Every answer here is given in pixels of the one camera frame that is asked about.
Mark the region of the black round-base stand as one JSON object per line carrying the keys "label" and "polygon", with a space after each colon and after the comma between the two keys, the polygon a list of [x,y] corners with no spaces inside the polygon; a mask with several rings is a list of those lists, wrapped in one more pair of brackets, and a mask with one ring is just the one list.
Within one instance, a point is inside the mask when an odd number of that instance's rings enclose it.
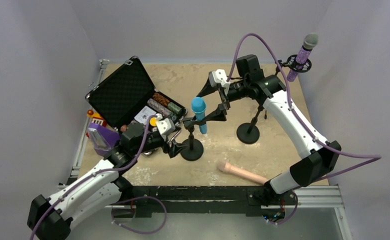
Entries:
{"label": "black round-base stand", "polygon": [[244,144],[254,144],[260,138],[260,131],[257,127],[257,122],[260,113],[264,110],[263,106],[257,108],[255,116],[251,119],[250,123],[242,123],[236,130],[237,138]]}
{"label": "black round-base stand", "polygon": [[195,116],[184,117],[182,120],[184,128],[188,131],[188,137],[182,142],[186,147],[180,152],[180,155],[183,159],[191,162],[200,159],[204,153],[203,144],[194,136],[195,125],[199,125],[196,122]]}

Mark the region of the purple glitter microphone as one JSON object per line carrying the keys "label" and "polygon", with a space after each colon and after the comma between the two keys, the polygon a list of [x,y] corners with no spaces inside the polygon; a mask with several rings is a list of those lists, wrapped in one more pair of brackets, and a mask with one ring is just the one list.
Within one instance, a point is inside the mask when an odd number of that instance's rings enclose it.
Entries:
{"label": "purple glitter microphone", "polygon": [[[317,46],[318,42],[319,42],[319,35],[315,32],[309,33],[303,40],[301,49],[297,53],[296,60],[300,64],[304,64],[306,60],[309,58],[313,48]],[[290,70],[289,73],[287,74],[287,80],[289,82],[293,82],[298,76],[298,74],[300,73],[296,73]]]}

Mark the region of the pink microphone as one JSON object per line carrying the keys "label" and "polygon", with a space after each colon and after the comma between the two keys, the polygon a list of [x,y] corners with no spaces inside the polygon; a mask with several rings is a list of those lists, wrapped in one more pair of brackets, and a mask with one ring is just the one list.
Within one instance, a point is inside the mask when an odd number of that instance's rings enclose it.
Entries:
{"label": "pink microphone", "polygon": [[257,175],[253,172],[234,166],[227,161],[218,162],[216,168],[223,173],[234,175],[260,185],[264,185],[268,181],[268,179],[263,176]]}

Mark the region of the black tripod shock-mount stand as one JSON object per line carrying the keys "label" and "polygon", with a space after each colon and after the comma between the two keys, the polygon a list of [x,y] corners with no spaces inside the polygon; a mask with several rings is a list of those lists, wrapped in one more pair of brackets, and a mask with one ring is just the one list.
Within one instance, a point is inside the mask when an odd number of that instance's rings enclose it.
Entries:
{"label": "black tripod shock-mount stand", "polygon": [[305,63],[301,64],[297,61],[297,57],[298,57],[297,54],[290,55],[287,58],[286,62],[283,62],[280,59],[280,60],[278,60],[278,65],[281,68],[289,68],[290,70],[294,71],[297,74],[306,73],[306,72],[310,71],[310,69],[312,67],[312,62],[310,61],[310,59],[307,58]]}

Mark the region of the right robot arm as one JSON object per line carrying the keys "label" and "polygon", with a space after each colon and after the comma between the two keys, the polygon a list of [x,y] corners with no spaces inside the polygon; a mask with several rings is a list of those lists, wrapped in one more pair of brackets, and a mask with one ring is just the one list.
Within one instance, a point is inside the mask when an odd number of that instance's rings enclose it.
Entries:
{"label": "right robot arm", "polygon": [[240,80],[229,83],[223,69],[211,71],[198,96],[218,91],[221,106],[226,110],[233,101],[251,98],[257,101],[261,110],[271,114],[288,135],[300,161],[267,181],[264,184],[265,194],[271,198],[297,187],[307,187],[330,173],[338,160],[340,144],[328,141],[303,114],[296,112],[298,107],[289,96],[289,88],[276,75],[265,76],[256,55],[238,58],[236,66]]}

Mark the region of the blue microphone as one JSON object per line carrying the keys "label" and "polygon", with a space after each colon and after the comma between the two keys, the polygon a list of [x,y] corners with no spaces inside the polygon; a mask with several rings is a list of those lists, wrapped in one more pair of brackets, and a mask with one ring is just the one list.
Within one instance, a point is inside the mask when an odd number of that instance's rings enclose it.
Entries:
{"label": "blue microphone", "polygon": [[[207,105],[205,100],[202,97],[195,97],[191,101],[191,110],[195,114],[196,120],[201,121],[205,117],[205,111],[207,109]],[[199,131],[201,134],[207,134],[208,128],[207,125],[200,125]]]}

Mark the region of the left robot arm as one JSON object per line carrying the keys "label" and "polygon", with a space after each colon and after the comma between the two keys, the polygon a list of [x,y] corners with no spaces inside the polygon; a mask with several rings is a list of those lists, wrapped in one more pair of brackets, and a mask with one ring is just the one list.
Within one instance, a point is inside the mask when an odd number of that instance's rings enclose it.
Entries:
{"label": "left robot arm", "polygon": [[153,200],[166,213],[161,200],[134,194],[133,185],[123,177],[143,152],[161,148],[173,158],[185,148],[175,140],[181,132],[179,126],[165,119],[158,121],[156,128],[150,131],[148,124],[129,124],[114,147],[81,178],[48,197],[35,197],[27,218],[29,238],[65,240],[83,220],[109,205]]}

